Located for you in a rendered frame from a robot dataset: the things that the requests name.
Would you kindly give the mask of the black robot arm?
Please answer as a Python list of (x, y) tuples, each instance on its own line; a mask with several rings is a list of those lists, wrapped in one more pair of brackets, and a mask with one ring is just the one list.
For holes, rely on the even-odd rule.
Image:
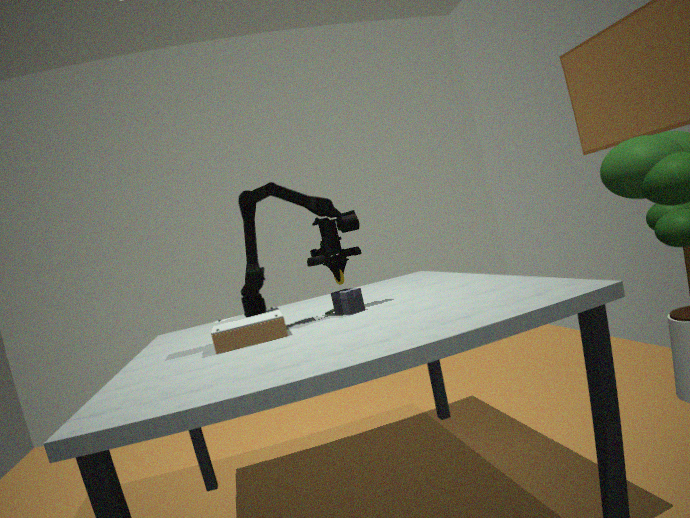
[[(313, 226), (319, 225), (321, 238), (338, 234), (337, 228), (342, 233), (345, 233), (358, 230), (360, 227), (359, 219), (354, 210), (340, 213), (328, 198), (309, 196), (286, 189), (273, 182), (252, 191), (246, 190), (242, 192), (239, 196), (239, 209), (243, 218), (247, 265), (245, 285), (241, 290), (243, 297), (241, 300), (246, 317), (267, 313), (265, 300), (259, 294), (266, 279), (264, 276), (265, 268), (260, 268), (258, 262), (255, 211), (256, 203), (270, 196), (303, 206), (318, 216), (327, 216), (327, 218), (322, 219), (316, 217), (312, 224)], [(337, 219), (329, 220), (328, 217), (337, 217)]]

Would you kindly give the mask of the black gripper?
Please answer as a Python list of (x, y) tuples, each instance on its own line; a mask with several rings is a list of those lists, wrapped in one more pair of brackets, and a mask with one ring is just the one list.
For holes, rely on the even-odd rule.
[[(307, 260), (308, 267), (309, 266), (316, 266), (316, 265), (320, 265), (320, 264), (322, 264), (323, 266), (326, 265), (332, 271), (332, 273), (334, 274), (334, 276), (338, 282), (341, 281), (340, 270), (344, 274), (347, 260), (349, 260), (349, 258), (346, 259), (346, 257), (352, 256), (352, 255), (355, 256), (355, 255), (362, 254), (361, 249), (358, 246), (348, 248), (348, 249), (341, 249), (340, 240), (342, 240), (342, 239), (341, 239), (341, 237), (339, 237), (338, 234), (323, 237), (322, 241), (320, 241), (320, 243), (323, 244), (325, 256), (324, 255), (315, 256), (315, 257), (308, 258), (308, 260)], [(339, 254), (339, 255), (336, 255), (336, 254)]]

